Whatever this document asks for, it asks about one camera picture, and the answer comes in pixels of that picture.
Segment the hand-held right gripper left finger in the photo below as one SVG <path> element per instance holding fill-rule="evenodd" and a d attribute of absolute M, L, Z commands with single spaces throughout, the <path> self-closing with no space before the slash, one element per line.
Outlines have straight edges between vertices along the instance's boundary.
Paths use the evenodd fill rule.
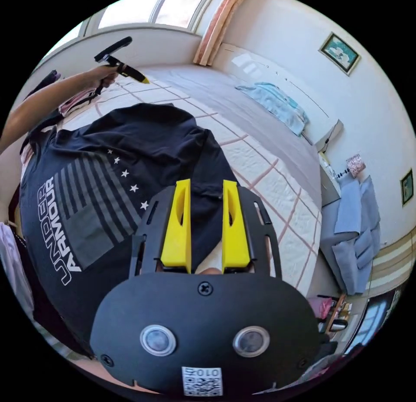
<path fill-rule="evenodd" d="M 190 203 L 190 179 L 177 181 L 161 253 L 161 263 L 166 268 L 192 266 Z"/>

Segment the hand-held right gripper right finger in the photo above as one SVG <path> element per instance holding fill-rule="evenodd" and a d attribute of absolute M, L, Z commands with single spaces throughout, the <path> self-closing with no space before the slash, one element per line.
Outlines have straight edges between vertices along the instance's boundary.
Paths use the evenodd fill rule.
<path fill-rule="evenodd" d="M 244 217 L 236 182 L 223 181 L 222 267 L 245 268 L 250 262 Z"/>

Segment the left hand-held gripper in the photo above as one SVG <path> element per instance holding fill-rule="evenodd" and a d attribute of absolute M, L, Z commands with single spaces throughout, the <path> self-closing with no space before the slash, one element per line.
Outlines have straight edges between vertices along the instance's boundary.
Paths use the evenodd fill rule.
<path fill-rule="evenodd" d="M 120 60 L 116 60 L 115 58 L 107 58 L 105 62 L 106 64 L 99 67 L 102 73 L 105 72 L 105 75 L 100 77 L 99 82 L 94 86 L 94 92 L 97 96 L 101 95 L 102 90 L 107 88 L 118 75 L 132 78 L 143 84 L 150 84 L 149 79 L 143 73 L 133 67 L 126 66 L 126 64 Z"/>

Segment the person's left hand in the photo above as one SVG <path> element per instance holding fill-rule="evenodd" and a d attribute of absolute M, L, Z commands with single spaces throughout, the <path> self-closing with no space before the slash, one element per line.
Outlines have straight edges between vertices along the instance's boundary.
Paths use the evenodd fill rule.
<path fill-rule="evenodd" d="M 114 83 L 115 79 L 118 76 L 117 67 L 112 67 L 109 65 L 103 65 L 91 69 L 89 73 L 89 86 L 90 88 L 108 88 L 111 84 Z"/>

